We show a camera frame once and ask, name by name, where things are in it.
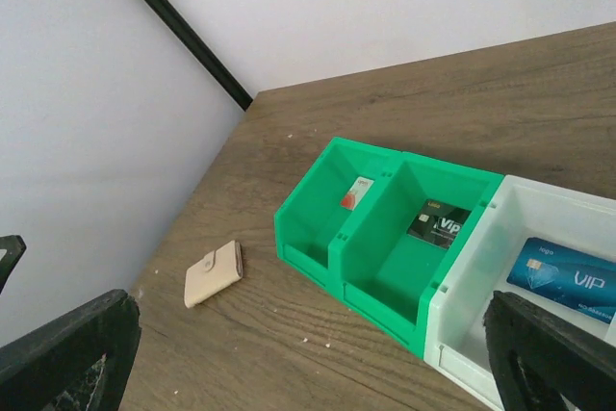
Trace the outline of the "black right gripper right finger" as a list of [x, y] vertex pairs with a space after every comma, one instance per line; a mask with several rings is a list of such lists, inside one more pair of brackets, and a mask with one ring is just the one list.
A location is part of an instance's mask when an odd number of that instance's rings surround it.
[[493, 292], [483, 323], [505, 410], [615, 408], [614, 346], [510, 292]]

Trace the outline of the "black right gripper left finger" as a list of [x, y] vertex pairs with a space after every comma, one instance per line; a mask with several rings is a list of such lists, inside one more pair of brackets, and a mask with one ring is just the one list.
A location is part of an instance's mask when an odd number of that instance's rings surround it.
[[1, 408], [117, 410], [139, 318], [135, 299], [111, 290], [1, 347]]

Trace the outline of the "beige leather card holder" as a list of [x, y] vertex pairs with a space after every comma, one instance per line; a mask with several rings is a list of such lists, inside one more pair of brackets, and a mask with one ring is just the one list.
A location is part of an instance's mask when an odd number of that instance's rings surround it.
[[232, 240], [207, 253], [186, 271], [184, 304], [193, 308], [240, 281], [244, 276], [242, 248]]

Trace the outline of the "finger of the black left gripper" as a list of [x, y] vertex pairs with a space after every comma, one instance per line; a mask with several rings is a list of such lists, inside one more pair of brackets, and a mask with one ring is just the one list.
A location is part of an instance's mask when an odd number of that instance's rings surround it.
[[3, 291], [14, 268], [26, 251], [26, 244], [21, 236], [9, 235], [0, 239], [0, 292]]

